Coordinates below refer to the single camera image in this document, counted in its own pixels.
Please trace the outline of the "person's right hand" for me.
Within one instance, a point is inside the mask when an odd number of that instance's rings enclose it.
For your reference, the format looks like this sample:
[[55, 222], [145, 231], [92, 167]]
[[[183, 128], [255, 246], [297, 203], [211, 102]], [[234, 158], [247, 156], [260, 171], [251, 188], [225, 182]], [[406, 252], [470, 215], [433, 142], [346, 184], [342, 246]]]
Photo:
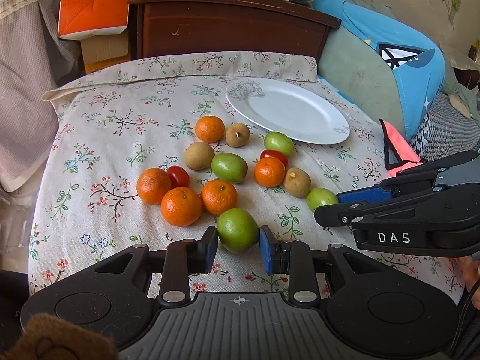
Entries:
[[[479, 280], [479, 260], [474, 260], [471, 256], [456, 259], [457, 267], [460, 271], [467, 290], [470, 292], [475, 283]], [[475, 292], [472, 298], [472, 304], [476, 309], [480, 308], [479, 290]]]

